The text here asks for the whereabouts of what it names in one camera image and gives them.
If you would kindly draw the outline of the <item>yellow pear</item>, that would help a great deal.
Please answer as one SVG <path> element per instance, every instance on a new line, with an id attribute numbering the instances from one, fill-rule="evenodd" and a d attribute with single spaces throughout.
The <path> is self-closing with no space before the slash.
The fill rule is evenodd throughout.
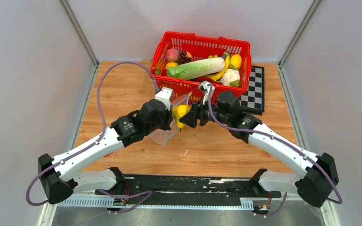
<path id="1" fill-rule="evenodd" d="M 171 123 L 172 129 L 182 129 L 185 123 L 182 123 L 180 119 L 190 112 L 191 107 L 189 105 L 178 105 L 173 108 L 172 116 L 173 122 Z"/>

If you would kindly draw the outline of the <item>clear zip top bag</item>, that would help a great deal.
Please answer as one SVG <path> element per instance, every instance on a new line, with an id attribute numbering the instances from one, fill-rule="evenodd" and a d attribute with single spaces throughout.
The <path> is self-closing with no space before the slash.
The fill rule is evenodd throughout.
<path id="1" fill-rule="evenodd" d="M 190 96 L 188 96 L 188 94 L 176 97 L 174 100 L 171 101 L 171 106 L 174 108 L 175 106 L 178 105 L 187 105 L 189 98 Z M 170 130 L 157 129 L 154 132 L 152 132 L 150 135 L 148 135 L 148 137 L 157 144 L 165 146 L 171 137 L 180 132 L 180 129 L 172 129 L 171 123 L 170 123 L 170 128 L 171 128 Z"/>

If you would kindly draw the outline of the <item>purple eggplant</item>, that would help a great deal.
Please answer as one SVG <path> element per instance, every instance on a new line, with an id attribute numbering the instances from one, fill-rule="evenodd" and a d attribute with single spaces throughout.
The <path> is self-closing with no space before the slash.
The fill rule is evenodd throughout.
<path id="1" fill-rule="evenodd" d="M 223 59 L 225 60 L 226 57 L 229 55 L 229 51 L 230 51 L 230 49 L 227 48 L 227 49 L 222 53 L 221 58 L 223 58 Z"/>

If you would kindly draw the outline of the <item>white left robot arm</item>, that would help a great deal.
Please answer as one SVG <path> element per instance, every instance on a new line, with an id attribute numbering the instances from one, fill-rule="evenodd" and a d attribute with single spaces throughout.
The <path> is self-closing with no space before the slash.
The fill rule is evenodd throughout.
<path id="1" fill-rule="evenodd" d="M 45 153 L 37 160 L 38 176 L 47 202 L 57 204 L 70 197 L 81 182 L 75 176 L 101 157 L 121 150 L 157 129 L 168 130 L 173 120 L 169 98 L 156 97 L 146 102 L 140 110 L 119 117 L 96 138 L 51 157 Z"/>

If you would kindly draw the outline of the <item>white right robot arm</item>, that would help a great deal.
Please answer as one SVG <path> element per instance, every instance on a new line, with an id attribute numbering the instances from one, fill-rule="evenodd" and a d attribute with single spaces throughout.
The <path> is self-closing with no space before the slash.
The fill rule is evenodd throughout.
<path id="1" fill-rule="evenodd" d="M 173 117 L 177 126 L 195 128 L 208 121 L 216 122 L 236 139 L 261 148 L 292 169 L 291 173 L 259 170 L 250 184 L 252 194 L 260 197 L 270 191 L 280 191 L 297 194 L 314 207 L 321 207 L 325 201 L 342 204 L 336 188 L 337 167 L 330 154 L 307 151 L 278 135 L 260 119 L 244 112 L 239 100 L 229 91 L 219 94 L 215 105 L 211 104 L 210 97 L 208 91 L 192 106 L 175 107 Z"/>

